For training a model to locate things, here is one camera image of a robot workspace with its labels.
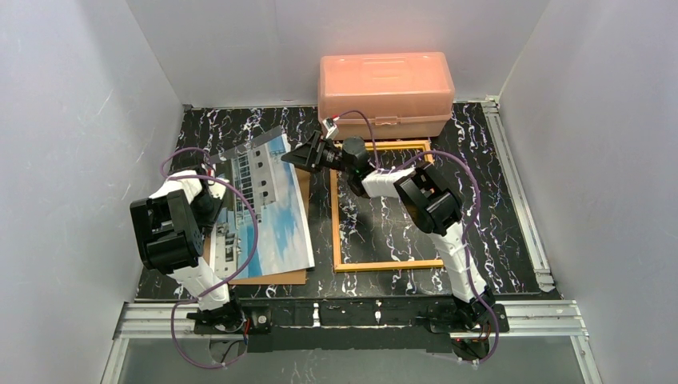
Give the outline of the yellow wooden picture frame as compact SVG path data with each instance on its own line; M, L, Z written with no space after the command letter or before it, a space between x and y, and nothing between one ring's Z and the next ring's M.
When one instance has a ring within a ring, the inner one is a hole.
M380 141L377 142L376 146L371 146L368 144L367 150L431 150L431 146L428 139ZM441 268L444 266L443 261L440 259L359 263L344 262L341 252L341 220L338 196L338 176L335 170L330 172L329 184L332 214L333 272L335 274L384 270L417 270L426 268Z

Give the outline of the building photo print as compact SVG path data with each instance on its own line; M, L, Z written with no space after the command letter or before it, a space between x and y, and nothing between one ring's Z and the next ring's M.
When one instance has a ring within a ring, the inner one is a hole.
M216 175L242 193L224 197L211 233L209 265L234 282L315 266L305 199L278 126L213 157Z

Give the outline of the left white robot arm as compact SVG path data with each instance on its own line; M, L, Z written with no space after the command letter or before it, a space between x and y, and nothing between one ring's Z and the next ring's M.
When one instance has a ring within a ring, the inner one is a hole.
M197 301L187 317L205 326L236 329L245 322L232 290L205 260L205 239L223 207L229 180L201 166L171 174L147 198L130 204L140 259L148 270L175 280Z

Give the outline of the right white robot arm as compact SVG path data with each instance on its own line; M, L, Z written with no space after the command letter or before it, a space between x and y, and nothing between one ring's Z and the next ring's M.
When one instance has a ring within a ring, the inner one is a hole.
M462 199L423 154L395 169L369 160L363 138L354 136L336 146L316 131L281 159L310 173L323 169L344 174L352 192L362 198L396 198L417 229L433 242L449 276L457 311L469 325L496 322L494 297L468 248Z

